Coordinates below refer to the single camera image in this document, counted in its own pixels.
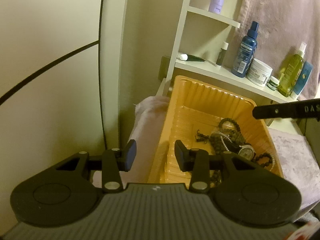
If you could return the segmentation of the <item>black strap wristwatch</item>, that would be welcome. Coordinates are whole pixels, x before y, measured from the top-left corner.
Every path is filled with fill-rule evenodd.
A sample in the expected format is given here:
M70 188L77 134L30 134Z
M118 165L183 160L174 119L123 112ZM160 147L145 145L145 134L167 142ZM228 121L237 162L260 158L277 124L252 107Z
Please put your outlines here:
M251 146L251 144L237 145L232 144L231 146L232 152L238 154L239 156L252 161L255 157L255 150Z

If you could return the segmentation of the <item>orange plastic tray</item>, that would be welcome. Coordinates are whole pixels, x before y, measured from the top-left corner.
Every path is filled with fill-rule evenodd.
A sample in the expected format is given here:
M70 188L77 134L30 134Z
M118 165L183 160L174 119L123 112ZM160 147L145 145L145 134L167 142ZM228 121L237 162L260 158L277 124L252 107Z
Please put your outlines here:
M256 154L269 153L274 164L267 168L282 177L283 172L276 148L263 120L252 116L255 102L214 85L177 76L161 137L153 160L148 183L184 183L189 185L191 174L181 172L176 161L174 143L181 140L187 148L199 148L214 154L210 143L196 141L198 132L211 135L224 118L235 120L246 142Z

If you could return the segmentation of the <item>grey cushion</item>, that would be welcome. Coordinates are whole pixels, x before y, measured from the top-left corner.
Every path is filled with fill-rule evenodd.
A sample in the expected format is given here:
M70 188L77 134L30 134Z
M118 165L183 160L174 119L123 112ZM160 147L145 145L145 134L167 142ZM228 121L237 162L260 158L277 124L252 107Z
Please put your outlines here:
M316 118L298 119L298 127L303 135L307 138L313 153L316 157L319 157L320 147L320 124Z

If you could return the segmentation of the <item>green oil spray bottle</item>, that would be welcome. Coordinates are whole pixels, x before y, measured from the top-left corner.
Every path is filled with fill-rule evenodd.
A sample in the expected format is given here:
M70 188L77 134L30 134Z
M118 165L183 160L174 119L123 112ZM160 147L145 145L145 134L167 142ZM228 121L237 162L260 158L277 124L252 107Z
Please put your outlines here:
M303 68L307 44L302 42L298 49L291 47L281 65L281 77L278 92L289 97Z

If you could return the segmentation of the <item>blue white tube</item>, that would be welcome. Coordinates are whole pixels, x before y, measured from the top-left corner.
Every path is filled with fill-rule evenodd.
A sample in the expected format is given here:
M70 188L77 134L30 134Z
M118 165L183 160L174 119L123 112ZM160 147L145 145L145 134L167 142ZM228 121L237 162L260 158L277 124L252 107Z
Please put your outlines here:
M312 70L313 70L313 65L307 61L304 62L302 71L300 72L300 75L297 79L297 82L296 82L296 84L290 94L290 97L293 100L296 100L299 97L299 95L301 94L302 90L304 89L304 87L305 87L305 85L311 75Z

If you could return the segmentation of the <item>small green-label jar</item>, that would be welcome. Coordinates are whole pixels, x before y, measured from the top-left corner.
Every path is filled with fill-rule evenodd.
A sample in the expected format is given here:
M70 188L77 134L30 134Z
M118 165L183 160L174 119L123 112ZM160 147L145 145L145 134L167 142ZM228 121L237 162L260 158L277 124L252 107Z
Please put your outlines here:
M280 83L280 81L279 81L276 77L271 76L271 77L269 78L266 86L267 86L269 89L275 91L275 90L277 90L277 88L278 88L278 86L279 86L279 83Z

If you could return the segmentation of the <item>lilac plush towel mat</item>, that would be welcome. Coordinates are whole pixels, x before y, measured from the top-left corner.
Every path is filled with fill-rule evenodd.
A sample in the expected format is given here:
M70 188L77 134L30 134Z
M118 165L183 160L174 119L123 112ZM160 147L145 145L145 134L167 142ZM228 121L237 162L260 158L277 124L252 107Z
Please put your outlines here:
M137 156L129 172L121 172L124 184L147 182L161 136L169 98L150 96L135 109L135 124L130 137L137 142ZM279 156L285 179L295 184L302 194L301 208L319 202L319 152L313 150L307 138L291 134L288 120L276 120L268 128Z

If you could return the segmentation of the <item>white cream jar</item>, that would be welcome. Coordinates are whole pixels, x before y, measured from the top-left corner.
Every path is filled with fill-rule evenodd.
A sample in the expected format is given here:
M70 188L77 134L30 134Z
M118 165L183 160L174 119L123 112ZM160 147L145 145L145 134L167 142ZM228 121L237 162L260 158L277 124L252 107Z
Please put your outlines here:
M257 86L265 87L273 69L263 61L254 58L247 71L246 77Z

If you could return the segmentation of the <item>blue spray bottle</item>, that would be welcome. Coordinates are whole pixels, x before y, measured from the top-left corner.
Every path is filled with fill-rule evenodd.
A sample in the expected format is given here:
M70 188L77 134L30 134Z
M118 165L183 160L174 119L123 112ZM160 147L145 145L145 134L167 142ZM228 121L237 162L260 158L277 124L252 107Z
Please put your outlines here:
M238 77L245 77L249 65L251 64L254 52L258 46L259 23L253 21L247 35L243 37L238 52L236 54L231 72Z

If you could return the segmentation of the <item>hanging lilac towel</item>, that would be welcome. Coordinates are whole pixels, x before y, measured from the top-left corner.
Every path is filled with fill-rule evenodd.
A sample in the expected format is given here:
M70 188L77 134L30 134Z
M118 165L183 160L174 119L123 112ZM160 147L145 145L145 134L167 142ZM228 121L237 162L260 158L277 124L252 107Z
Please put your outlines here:
M224 65L233 66L242 38L253 21L259 23L255 57L280 77L285 63L306 43L304 60L313 65L309 80L298 97L313 99L319 88L319 0L242 0L238 22Z

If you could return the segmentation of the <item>white-capped lip balm stick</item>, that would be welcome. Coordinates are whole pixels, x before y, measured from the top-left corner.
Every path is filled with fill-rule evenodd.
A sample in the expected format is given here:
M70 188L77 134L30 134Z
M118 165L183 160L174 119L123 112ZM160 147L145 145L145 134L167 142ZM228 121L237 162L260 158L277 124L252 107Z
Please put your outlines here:
M219 55L217 57L217 61L216 61L216 65L221 67L222 66L222 63L223 63L223 59L225 57L225 54L227 52L227 49L228 49L228 45L229 43L227 42L223 42L221 48L220 48L220 52L219 52Z

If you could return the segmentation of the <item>white wooden shelf unit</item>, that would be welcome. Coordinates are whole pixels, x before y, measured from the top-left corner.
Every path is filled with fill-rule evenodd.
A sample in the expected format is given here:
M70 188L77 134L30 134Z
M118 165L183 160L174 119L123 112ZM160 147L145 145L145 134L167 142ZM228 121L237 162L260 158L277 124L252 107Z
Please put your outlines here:
M209 4L210 0L183 0L170 59L159 72L162 83L157 95L169 95L175 76L184 75L235 92L259 105L291 102L292 98L276 90L233 75L224 63L215 66L223 42L230 43L240 28L242 0L225 0L220 14L210 12ZM204 62L181 61L177 58L179 53L200 57Z

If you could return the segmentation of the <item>dark green lying tube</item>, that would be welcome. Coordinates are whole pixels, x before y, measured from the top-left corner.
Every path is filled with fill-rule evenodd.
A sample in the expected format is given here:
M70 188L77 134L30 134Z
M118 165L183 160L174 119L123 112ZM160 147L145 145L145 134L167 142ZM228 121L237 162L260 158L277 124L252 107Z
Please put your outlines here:
M184 53L179 53L177 58L181 61L191 61L191 62L204 62L204 59L194 56L194 55L189 55L189 54L184 54Z

